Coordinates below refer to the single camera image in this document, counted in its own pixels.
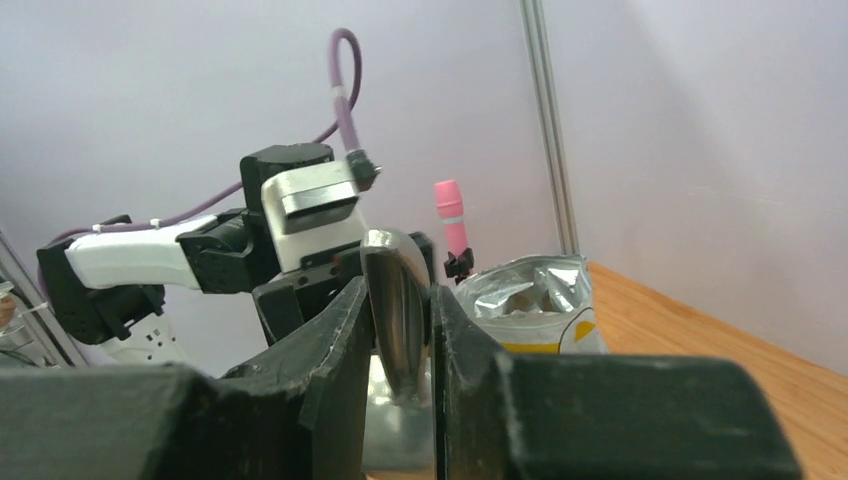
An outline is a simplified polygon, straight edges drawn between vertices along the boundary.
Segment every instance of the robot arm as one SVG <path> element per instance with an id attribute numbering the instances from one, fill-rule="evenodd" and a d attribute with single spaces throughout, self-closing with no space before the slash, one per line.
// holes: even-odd
<path id="1" fill-rule="evenodd" d="M 269 345 L 322 311 L 361 274 L 367 227 L 356 203 L 377 170 L 335 161 L 322 144 L 268 147 L 242 159 L 240 170 L 246 208 L 40 249 L 62 327 L 121 363 L 160 363 L 187 360 L 162 316 L 165 285 L 251 292 Z M 430 241 L 413 238 L 432 264 Z"/>

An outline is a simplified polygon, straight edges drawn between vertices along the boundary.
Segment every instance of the yellow label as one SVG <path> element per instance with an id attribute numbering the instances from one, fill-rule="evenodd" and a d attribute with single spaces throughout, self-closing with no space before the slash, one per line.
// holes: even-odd
<path id="1" fill-rule="evenodd" d="M 595 329 L 595 324 L 592 322 L 582 321 L 577 324 L 577 328 L 575 328 L 574 332 L 574 343 L 583 340 L 586 335 L 592 333 L 592 330 Z"/>
<path id="2" fill-rule="evenodd" d="M 503 346 L 516 353 L 559 353 L 558 343 L 504 343 Z"/>

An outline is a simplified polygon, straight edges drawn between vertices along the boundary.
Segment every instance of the pink cap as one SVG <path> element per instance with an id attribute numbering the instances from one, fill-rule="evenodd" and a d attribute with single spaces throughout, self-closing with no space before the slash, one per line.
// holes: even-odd
<path id="1" fill-rule="evenodd" d="M 456 180 L 439 182 L 434 187 L 434 191 L 436 193 L 436 209 L 439 211 L 440 217 L 444 219 L 462 216 L 462 193 L 459 191 Z"/>

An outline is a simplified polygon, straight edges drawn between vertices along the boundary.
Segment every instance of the shiny metal object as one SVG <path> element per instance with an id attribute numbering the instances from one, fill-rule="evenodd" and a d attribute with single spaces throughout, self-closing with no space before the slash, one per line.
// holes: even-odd
<path id="1" fill-rule="evenodd" d="M 428 390 L 429 366 L 426 362 Z M 435 478 L 432 405 L 395 404 L 383 365 L 376 355 L 371 357 L 367 402 L 362 471 L 374 480 Z"/>
<path id="2" fill-rule="evenodd" d="M 371 229 L 360 244 L 360 260 L 392 398 L 398 405 L 427 402 L 424 340 L 430 276 L 424 256 L 409 235 Z"/>
<path id="3" fill-rule="evenodd" d="M 575 254 L 580 251 L 577 244 L 577 225 L 574 219 L 574 206 L 571 202 L 571 189 L 568 188 L 565 148 L 562 139 L 559 107 L 556 97 L 553 63 L 548 48 L 548 33 L 545 29 L 543 0 L 519 0 L 527 51 L 530 56 L 530 71 L 533 74 L 533 86 L 536 91 L 536 106 L 539 109 L 539 123 L 542 127 L 542 140 L 548 171 L 551 177 L 554 213 L 556 213 L 559 243 L 563 253 Z"/>
<path id="4" fill-rule="evenodd" d="M 265 216 L 284 219 L 281 229 L 286 235 L 344 220 L 356 206 L 358 195 L 347 162 L 287 170 L 262 184 Z"/>

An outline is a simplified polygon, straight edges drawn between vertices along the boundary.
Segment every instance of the pink test tube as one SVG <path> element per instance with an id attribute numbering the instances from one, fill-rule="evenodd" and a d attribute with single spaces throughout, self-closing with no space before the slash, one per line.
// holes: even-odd
<path id="1" fill-rule="evenodd" d="M 448 251 L 454 256 L 460 256 L 468 248 L 468 234 L 465 232 L 464 209 L 462 193 L 456 180 L 446 180 L 436 184 L 436 210 L 442 218 L 445 227 L 445 238 L 448 241 Z"/>

